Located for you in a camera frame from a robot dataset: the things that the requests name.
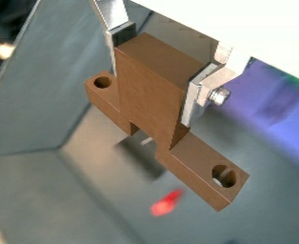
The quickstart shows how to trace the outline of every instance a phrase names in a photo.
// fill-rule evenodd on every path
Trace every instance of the screw hole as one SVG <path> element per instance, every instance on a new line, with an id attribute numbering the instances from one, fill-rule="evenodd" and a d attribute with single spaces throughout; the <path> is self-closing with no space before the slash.
<path id="1" fill-rule="evenodd" d="M 234 185 L 235 182 L 235 173 L 225 165 L 214 166 L 211 170 L 211 177 L 215 184 L 223 188 L 229 188 Z"/>
<path id="2" fill-rule="evenodd" d="M 94 80 L 94 86 L 99 89 L 109 88 L 110 85 L 111 85 L 111 80 L 105 76 L 101 76 Z"/>

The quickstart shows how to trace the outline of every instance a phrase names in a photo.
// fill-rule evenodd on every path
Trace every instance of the metal clamp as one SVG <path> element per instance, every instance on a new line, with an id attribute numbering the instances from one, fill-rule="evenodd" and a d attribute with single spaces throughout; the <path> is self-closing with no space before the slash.
<path id="1" fill-rule="evenodd" d="M 186 127 L 201 117 L 210 102 L 217 106 L 225 103 L 230 91 L 222 85 L 243 72 L 250 56 L 219 42 L 214 59 L 219 65 L 209 63 L 189 80 L 181 115 Z"/>
<path id="2" fill-rule="evenodd" d="M 105 44 L 110 50 L 113 72 L 117 75 L 114 47 L 135 36 L 135 24 L 129 21 L 122 0 L 90 1 L 103 28 Z"/>

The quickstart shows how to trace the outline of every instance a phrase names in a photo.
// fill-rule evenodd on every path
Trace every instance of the wooden bracket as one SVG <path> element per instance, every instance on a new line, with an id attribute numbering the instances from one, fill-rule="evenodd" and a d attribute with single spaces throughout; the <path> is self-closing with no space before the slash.
<path id="1" fill-rule="evenodd" d="M 187 80 L 203 64 L 146 33 L 114 54 L 118 77 L 103 71 L 84 82 L 90 102 L 127 135 L 146 133 L 158 162 L 221 211 L 249 175 L 179 123 Z"/>

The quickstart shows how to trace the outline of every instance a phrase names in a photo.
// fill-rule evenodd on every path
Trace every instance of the gray metal surface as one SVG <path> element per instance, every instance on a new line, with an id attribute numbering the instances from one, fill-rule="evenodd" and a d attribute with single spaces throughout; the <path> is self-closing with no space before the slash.
<path id="1" fill-rule="evenodd" d="M 214 108 L 206 108 L 191 132 L 250 175 L 233 203 L 218 213 L 170 173 L 147 177 L 142 167 L 147 158 L 137 155 L 149 153 L 153 163 L 153 143 L 142 149 L 121 148 L 125 140 L 139 145 L 143 136 L 126 138 L 95 108 L 60 154 L 99 188 L 145 243 L 299 243 L 299 167 Z M 185 194 L 175 210 L 153 217 L 149 206 L 178 187 Z"/>
<path id="2" fill-rule="evenodd" d="M 90 2 L 106 31 L 122 25 L 129 20 L 122 0 L 90 0 Z"/>
<path id="3" fill-rule="evenodd" d="M 0 230 L 7 244 L 139 243 L 55 152 L 0 157 Z"/>
<path id="4" fill-rule="evenodd" d="M 149 11 L 127 13 L 139 27 Z M 83 81 L 110 67 L 89 0 L 40 0 L 0 71 L 0 154 L 63 144 L 87 107 Z"/>

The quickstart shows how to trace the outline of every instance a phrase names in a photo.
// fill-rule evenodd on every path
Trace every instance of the bolt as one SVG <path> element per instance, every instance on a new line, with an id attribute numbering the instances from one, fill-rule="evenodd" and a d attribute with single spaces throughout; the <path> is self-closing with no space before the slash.
<path id="1" fill-rule="evenodd" d="M 223 87 L 219 87 L 209 92 L 207 100 L 213 102 L 217 106 L 221 106 L 230 96 L 230 91 Z"/>

